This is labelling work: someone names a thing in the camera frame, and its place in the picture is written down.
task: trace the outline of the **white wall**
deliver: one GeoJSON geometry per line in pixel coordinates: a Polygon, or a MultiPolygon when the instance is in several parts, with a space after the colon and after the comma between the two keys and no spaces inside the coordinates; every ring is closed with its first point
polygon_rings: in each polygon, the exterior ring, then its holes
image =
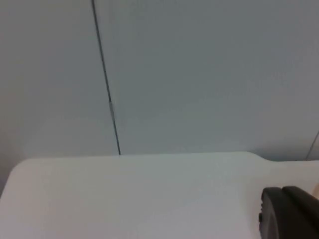
{"type": "Polygon", "coordinates": [[[121,150],[304,159],[319,1],[97,0],[121,150]]]}
{"type": "Polygon", "coordinates": [[[0,1],[0,175],[27,157],[117,154],[90,1],[0,1]]]}

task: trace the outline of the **black device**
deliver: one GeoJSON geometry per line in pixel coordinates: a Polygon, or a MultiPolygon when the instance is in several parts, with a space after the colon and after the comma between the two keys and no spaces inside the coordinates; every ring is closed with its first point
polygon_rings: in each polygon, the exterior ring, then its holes
{"type": "Polygon", "coordinates": [[[319,200],[294,186],[265,188],[259,230],[262,239],[319,239],[319,200]]]}

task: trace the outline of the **table surface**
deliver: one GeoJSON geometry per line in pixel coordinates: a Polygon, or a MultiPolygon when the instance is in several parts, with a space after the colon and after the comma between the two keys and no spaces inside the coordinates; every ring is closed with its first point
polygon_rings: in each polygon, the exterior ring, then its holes
{"type": "Polygon", "coordinates": [[[311,192],[319,162],[247,152],[30,159],[0,199],[4,239],[258,239],[264,187],[311,192]]]}

